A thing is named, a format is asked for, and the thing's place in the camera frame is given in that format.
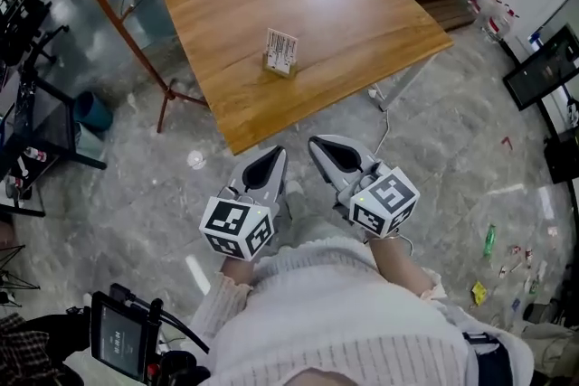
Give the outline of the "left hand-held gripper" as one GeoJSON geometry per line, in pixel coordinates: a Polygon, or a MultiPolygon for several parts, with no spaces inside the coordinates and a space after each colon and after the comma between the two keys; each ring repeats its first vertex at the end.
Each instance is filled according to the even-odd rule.
{"type": "Polygon", "coordinates": [[[274,219],[280,213],[280,187],[288,162],[282,146],[251,151],[238,163],[224,187],[209,198],[200,231],[217,253],[238,260],[254,260],[271,241],[274,219]],[[251,196],[236,190],[278,189],[276,194],[251,196]]]}

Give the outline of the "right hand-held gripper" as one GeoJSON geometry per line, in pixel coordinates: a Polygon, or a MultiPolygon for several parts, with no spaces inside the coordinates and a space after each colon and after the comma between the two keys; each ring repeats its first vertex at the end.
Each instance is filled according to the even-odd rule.
{"type": "Polygon", "coordinates": [[[371,165],[375,156],[355,139],[311,137],[308,152],[327,184],[339,191],[346,187],[337,195],[337,202],[346,208],[346,218],[373,237],[393,234],[413,213],[419,200],[416,187],[399,167],[390,168],[382,161],[371,165]],[[351,170],[365,171],[347,186],[351,170]]]}

